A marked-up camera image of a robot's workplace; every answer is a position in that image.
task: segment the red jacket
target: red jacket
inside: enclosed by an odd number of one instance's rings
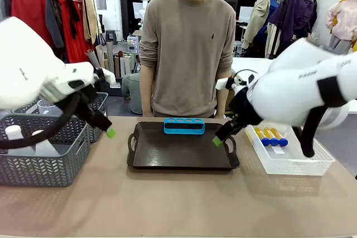
[[[30,26],[52,48],[55,47],[46,27],[46,0],[12,0],[11,16]]]

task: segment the white plastic basket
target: white plastic basket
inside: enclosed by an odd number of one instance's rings
[[[275,125],[263,122],[257,127],[250,125],[245,129],[268,174],[323,176],[335,161],[332,155],[316,139],[313,141],[315,156],[312,158],[305,157],[302,153],[300,142],[297,140],[292,128],[289,128],[286,132],[286,139],[289,144],[283,148],[265,147],[254,128],[275,128]]]

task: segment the brown tray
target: brown tray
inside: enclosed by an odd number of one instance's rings
[[[203,135],[173,135],[164,133],[163,123],[140,122],[128,139],[127,163],[140,169],[229,171],[238,168],[235,140],[230,137],[219,147],[212,142],[221,126],[206,124]]]

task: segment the test tube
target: test tube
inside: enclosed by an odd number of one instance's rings
[[[275,128],[271,129],[273,135],[279,140],[279,145],[281,147],[285,147],[286,145],[288,145],[288,140],[285,139],[283,136],[281,136],[281,134],[279,133],[279,131],[277,131]]]
[[[270,139],[268,139],[259,128],[255,128],[254,130],[255,130],[256,134],[258,135],[260,141],[263,143],[263,145],[264,146],[269,146],[270,145]]]
[[[270,139],[270,143],[272,146],[278,146],[279,145],[279,140],[274,137],[273,133],[271,132],[270,129],[264,128],[264,135]]]

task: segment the pink jacket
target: pink jacket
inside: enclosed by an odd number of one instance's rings
[[[338,24],[333,27],[332,34],[341,40],[352,40],[353,34],[357,34],[357,0],[345,0],[332,6],[327,12],[327,27],[336,13]]]

